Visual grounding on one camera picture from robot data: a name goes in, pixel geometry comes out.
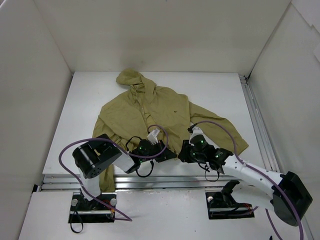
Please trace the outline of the olive yellow hooded jacket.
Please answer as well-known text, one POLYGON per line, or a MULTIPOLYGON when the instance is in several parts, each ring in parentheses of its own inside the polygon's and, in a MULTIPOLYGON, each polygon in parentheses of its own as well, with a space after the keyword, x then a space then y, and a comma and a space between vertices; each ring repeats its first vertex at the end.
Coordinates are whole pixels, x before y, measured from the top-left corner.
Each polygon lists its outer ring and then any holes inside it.
POLYGON ((129 86, 129 90, 102 106, 93 129, 94 138, 106 134, 125 148, 131 137, 146 137, 148 127, 156 124, 168 134, 161 133, 159 137, 178 154, 183 140, 189 138, 190 124, 200 123, 204 134, 220 148, 240 154, 249 146, 228 119, 192 103, 184 94, 156 85, 134 69, 121 71, 116 82, 129 86))

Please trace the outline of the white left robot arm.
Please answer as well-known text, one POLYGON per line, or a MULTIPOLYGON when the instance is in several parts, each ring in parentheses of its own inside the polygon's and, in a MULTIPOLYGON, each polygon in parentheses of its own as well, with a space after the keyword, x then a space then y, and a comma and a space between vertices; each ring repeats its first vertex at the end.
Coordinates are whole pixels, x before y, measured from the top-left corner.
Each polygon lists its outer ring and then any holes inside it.
POLYGON ((177 154, 158 140, 157 132, 149 133, 146 139, 139 139, 139 144, 128 154, 107 141, 89 141, 77 147, 72 156, 80 172, 80 180, 86 191, 82 191, 82 204, 89 210, 100 204, 100 174, 109 166, 115 165, 124 173, 136 172, 142 163, 150 161, 161 163, 177 157, 177 154))

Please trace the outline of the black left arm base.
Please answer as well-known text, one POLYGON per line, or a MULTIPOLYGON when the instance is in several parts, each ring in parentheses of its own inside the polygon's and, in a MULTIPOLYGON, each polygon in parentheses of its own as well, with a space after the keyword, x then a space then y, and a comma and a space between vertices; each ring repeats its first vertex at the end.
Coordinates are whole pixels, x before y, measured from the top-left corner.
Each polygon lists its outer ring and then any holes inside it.
POLYGON ((69 207, 68 223, 113 223, 114 213, 96 200, 88 201, 80 192, 74 192, 69 207))

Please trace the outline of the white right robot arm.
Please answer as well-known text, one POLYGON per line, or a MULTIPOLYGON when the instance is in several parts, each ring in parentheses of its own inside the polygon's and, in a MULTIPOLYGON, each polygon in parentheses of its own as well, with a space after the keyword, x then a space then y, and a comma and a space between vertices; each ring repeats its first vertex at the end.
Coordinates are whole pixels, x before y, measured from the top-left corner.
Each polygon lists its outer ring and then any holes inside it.
POLYGON ((232 158, 233 153, 215 148, 201 134, 182 142, 178 158, 184 163, 204 164, 205 169, 219 175, 233 176, 221 192, 221 200, 227 206, 248 197, 265 201, 279 219, 290 226, 298 226, 313 198, 299 176, 291 171, 286 174, 269 171, 232 158))

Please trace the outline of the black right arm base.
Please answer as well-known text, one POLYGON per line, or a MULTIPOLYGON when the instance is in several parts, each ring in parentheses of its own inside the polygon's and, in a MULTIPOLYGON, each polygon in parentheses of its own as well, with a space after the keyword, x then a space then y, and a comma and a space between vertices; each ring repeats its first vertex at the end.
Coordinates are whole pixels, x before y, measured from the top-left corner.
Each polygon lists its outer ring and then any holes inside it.
POLYGON ((238 187, 238 180, 229 181, 221 191, 205 193, 207 214, 209 220, 232 220, 254 218, 255 208, 249 203, 239 203, 231 193, 238 187))

